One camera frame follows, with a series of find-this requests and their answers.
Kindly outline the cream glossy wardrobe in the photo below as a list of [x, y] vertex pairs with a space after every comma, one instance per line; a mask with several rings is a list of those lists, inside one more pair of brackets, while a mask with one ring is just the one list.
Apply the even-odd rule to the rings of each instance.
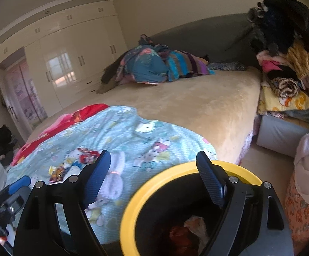
[[71, 7], [19, 30], [0, 44], [0, 64], [25, 54], [48, 116], [99, 88], [103, 70], [127, 50], [112, 1]]

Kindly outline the clothes pile on stool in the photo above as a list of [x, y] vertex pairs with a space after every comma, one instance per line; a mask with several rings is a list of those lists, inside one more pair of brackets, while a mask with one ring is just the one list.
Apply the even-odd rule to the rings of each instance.
[[309, 8], [297, 0], [263, 0], [247, 18], [263, 74], [259, 114], [309, 123]]

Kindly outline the purple gold snack wrapper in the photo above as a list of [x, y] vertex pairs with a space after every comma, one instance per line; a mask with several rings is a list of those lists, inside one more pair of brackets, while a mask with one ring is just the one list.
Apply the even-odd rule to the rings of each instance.
[[63, 181], [63, 178], [66, 175], [66, 173], [69, 171], [70, 167], [71, 167], [70, 164], [66, 164], [66, 163], [62, 163], [61, 165], [59, 165], [57, 168], [55, 168], [52, 171], [49, 182], [56, 183], [56, 182]]

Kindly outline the blue floral bundled quilt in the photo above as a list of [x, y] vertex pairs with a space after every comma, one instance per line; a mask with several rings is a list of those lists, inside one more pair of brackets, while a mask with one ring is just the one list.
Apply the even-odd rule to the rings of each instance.
[[127, 51], [116, 71], [117, 84], [135, 82], [157, 85], [168, 80], [166, 59], [171, 52], [166, 45], [155, 44], [142, 34], [138, 46]]

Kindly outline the yellow white snack wrapper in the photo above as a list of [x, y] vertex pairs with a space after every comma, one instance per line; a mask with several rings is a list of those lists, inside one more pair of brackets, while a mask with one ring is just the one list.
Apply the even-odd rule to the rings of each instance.
[[54, 172], [56, 169], [57, 169], [56, 166], [49, 166], [48, 174], [49, 174], [49, 175], [52, 175], [53, 172]]

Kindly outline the black bag on floor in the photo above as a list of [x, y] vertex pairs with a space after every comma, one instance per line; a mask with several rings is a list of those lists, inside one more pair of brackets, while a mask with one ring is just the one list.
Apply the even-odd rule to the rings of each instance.
[[0, 128], [0, 163], [3, 167], [9, 166], [15, 156], [14, 150], [17, 140], [5, 124]]

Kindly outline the light blue cartoon quilt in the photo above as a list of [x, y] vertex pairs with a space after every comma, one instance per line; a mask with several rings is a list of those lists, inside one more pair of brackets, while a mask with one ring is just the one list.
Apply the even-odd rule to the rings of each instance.
[[65, 181], [85, 167], [79, 162], [77, 148], [99, 153], [107, 150], [111, 155], [101, 189], [85, 211], [102, 244], [119, 239], [121, 218], [130, 198], [153, 176], [194, 161], [200, 151], [211, 160], [217, 158], [212, 144], [193, 131], [141, 118], [132, 107], [111, 106], [41, 143], [23, 162], [11, 167], [7, 183], [28, 176], [33, 183], [51, 184], [49, 166], [58, 167], [62, 163], [71, 166], [63, 178]]

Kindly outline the orange floral laundry basket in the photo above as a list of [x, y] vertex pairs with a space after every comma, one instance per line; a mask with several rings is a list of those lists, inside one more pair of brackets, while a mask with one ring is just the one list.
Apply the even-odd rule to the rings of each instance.
[[309, 242], [309, 204], [296, 190], [294, 173], [286, 189], [284, 209], [292, 235], [294, 255], [298, 255]]

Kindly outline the pink curtained door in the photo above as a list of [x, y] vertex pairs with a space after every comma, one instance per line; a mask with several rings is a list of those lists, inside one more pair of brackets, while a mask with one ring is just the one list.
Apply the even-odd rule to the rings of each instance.
[[17, 114], [23, 127], [31, 133], [47, 119], [47, 114], [30, 74], [26, 57], [7, 68], [5, 80], [12, 96], [13, 113]]

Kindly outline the red snack wrapper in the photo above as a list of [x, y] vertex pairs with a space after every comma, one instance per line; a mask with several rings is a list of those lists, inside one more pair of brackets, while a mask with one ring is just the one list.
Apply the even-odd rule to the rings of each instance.
[[93, 164], [100, 156], [100, 153], [95, 150], [89, 150], [87, 148], [77, 148], [79, 152], [79, 162], [81, 164]]

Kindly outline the striped colourful blanket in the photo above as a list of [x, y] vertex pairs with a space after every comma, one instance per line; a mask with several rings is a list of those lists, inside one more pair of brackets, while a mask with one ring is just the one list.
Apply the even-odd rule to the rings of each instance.
[[207, 67], [206, 61], [185, 51], [173, 50], [165, 60], [168, 67], [168, 81], [203, 75], [215, 72]]

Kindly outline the grey storage stool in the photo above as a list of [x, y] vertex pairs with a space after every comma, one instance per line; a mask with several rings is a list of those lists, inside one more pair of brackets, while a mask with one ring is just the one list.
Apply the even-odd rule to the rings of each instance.
[[300, 139], [309, 132], [309, 123], [296, 118], [261, 118], [256, 144], [294, 158]]

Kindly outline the red pink blanket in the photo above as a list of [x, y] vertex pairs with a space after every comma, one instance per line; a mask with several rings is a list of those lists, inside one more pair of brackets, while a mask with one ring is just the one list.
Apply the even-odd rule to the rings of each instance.
[[51, 124], [48, 128], [43, 130], [38, 137], [26, 143], [13, 158], [11, 167], [23, 162], [27, 156], [31, 154], [41, 143], [52, 138], [53, 136], [59, 134], [60, 132], [72, 127], [75, 124], [83, 122], [88, 118], [96, 115], [97, 113], [109, 108], [107, 104], [96, 103], [92, 105], [85, 106], [73, 113], [63, 114], [57, 120]]

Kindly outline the beige plush bed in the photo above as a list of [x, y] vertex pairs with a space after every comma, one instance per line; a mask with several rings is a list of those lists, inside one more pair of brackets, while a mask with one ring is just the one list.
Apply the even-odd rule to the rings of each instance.
[[36, 137], [61, 115], [105, 103], [137, 109], [148, 120], [185, 127], [214, 146], [219, 160], [235, 164], [252, 131], [260, 96], [260, 71], [215, 71], [213, 75], [179, 79], [156, 86], [128, 83], [104, 94], [92, 93], [60, 110], [39, 125]]

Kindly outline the yellow rim black trash bin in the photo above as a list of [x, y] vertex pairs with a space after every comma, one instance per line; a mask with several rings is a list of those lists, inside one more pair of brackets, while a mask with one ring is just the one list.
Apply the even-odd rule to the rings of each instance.
[[[244, 183], [260, 185], [255, 175], [240, 166], [222, 161], [212, 163]], [[123, 254], [174, 255], [170, 230], [183, 226], [193, 215], [204, 218], [211, 239], [223, 211], [212, 203], [196, 163], [188, 162], [156, 175], [132, 197], [120, 227]]]

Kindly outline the dark brown garment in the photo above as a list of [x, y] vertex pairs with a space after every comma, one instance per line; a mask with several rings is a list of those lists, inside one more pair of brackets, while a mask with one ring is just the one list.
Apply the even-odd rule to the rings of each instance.
[[116, 74], [119, 68], [121, 60], [124, 58], [125, 54], [122, 54], [115, 62], [111, 65], [108, 65], [103, 70], [103, 75], [101, 77], [101, 83], [99, 85], [99, 89], [96, 91], [98, 94], [103, 94], [116, 86]]

